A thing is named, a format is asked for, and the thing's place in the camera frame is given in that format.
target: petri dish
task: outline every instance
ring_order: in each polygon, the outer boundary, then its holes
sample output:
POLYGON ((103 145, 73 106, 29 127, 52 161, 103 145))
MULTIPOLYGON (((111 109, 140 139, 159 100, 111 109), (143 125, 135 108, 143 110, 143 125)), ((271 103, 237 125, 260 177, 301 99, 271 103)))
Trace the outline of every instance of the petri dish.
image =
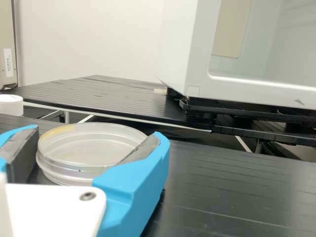
POLYGON ((114 123, 88 122, 54 128, 41 136, 36 160, 44 175, 59 185, 89 186, 147 136, 114 123))

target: label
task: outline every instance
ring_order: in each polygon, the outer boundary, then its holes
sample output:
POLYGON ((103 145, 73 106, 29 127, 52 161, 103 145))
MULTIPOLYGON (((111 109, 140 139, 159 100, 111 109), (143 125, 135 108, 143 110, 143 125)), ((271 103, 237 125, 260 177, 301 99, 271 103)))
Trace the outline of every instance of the label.
POLYGON ((5 48, 3 52, 4 52, 5 75, 7 78, 11 78, 14 76, 12 50, 10 48, 5 48))

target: metal support rod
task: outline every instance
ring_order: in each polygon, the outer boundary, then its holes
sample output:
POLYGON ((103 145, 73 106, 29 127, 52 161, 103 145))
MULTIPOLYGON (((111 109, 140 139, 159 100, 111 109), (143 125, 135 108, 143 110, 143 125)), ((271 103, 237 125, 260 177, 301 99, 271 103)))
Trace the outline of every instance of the metal support rod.
POLYGON ((65 123, 70 123, 70 114, 69 111, 65 111, 65 123))
POLYGON ((255 149, 255 153, 260 154, 262 151, 262 142, 260 141, 260 139, 257 140, 257 145, 256 145, 256 149, 255 149))

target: black deck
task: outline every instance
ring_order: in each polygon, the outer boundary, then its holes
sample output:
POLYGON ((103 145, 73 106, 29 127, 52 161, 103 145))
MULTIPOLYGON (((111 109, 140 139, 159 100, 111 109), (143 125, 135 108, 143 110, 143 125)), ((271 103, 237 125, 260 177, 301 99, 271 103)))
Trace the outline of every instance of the black deck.
MULTIPOLYGON (((0 115, 0 132, 57 122, 0 115)), ((172 141, 165 191, 142 236, 314 237, 312 163, 172 141)))
POLYGON ((210 129, 215 133, 316 147, 316 131, 313 129, 292 129, 289 132, 284 123, 240 121, 229 115, 219 115, 213 124, 203 123, 195 118, 187 119, 179 101, 161 94, 163 90, 166 87, 158 83, 89 76, 23 86, 6 93, 20 95, 27 102, 62 109, 164 122, 210 129))

